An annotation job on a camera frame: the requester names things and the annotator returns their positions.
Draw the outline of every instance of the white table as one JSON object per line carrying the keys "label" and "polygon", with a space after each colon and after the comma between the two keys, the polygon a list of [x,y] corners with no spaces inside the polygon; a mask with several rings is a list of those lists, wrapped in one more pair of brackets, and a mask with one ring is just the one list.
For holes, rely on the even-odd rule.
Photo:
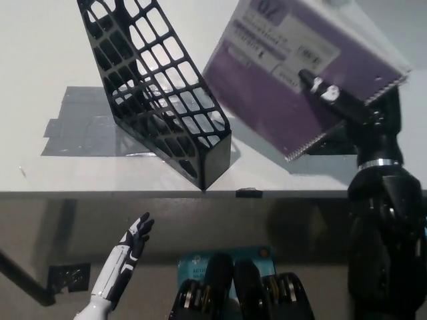
{"label": "white table", "polygon": [[[159,0],[201,70],[237,1]],[[346,10],[371,23],[357,5]],[[372,32],[379,31],[372,26]],[[66,88],[101,86],[77,3],[12,1],[0,10],[0,40],[2,197],[234,197],[243,188],[261,190],[264,197],[345,197],[356,172],[354,156],[305,156],[286,163],[243,125],[232,128],[240,157],[206,193],[156,157],[41,157],[46,125],[58,116]],[[402,88],[400,135],[406,168],[424,188],[426,79],[427,69],[418,69]]]}

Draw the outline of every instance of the spiral binding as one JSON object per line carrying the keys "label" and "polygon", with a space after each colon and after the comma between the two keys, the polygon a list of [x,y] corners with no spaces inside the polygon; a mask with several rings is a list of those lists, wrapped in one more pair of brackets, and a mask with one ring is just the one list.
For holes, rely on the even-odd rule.
{"label": "spiral binding", "polygon": [[[369,106],[371,103],[376,101],[378,98],[385,95],[387,92],[389,92],[391,89],[395,88],[396,86],[399,86],[403,84],[408,79],[407,75],[403,75],[399,78],[397,78],[395,81],[390,82],[387,86],[382,88],[381,90],[377,91],[371,98],[365,101],[365,106]],[[329,135],[330,132],[334,131],[336,127],[333,129],[317,136],[316,138],[308,141],[305,145],[300,147],[299,149],[295,150],[293,153],[285,157],[286,161],[293,161],[299,157],[301,157],[310,147],[315,145],[317,142],[321,141],[323,138]]]}

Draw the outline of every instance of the floor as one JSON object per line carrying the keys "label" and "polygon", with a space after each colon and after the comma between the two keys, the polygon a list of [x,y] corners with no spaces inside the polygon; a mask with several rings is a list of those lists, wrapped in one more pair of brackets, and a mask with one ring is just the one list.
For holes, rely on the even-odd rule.
{"label": "floor", "polygon": [[[317,320],[350,319],[342,201],[2,200],[0,248],[42,283],[50,265],[89,262],[92,287],[111,248],[145,211],[156,220],[151,239],[110,319],[167,319],[177,291],[176,261],[185,252],[261,244],[274,248],[279,272],[299,275]],[[63,290],[56,305],[44,308],[2,275],[0,288],[4,320],[73,319],[89,301],[89,292]],[[419,317],[427,317],[427,308]]]}

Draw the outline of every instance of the black magazine file holder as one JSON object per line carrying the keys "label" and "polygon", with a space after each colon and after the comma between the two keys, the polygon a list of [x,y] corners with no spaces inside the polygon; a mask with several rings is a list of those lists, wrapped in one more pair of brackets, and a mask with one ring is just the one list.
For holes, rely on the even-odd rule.
{"label": "black magazine file holder", "polygon": [[230,123],[157,0],[77,3],[115,122],[206,190],[230,166]]}

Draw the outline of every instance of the purple box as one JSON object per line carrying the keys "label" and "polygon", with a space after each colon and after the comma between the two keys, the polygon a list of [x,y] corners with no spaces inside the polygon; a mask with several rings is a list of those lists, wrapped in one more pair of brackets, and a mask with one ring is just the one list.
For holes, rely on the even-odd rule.
{"label": "purple box", "polygon": [[304,0],[240,0],[204,71],[217,99],[288,160],[340,123],[308,101],[301,69],[366,104],[407,76],[316,6]]}

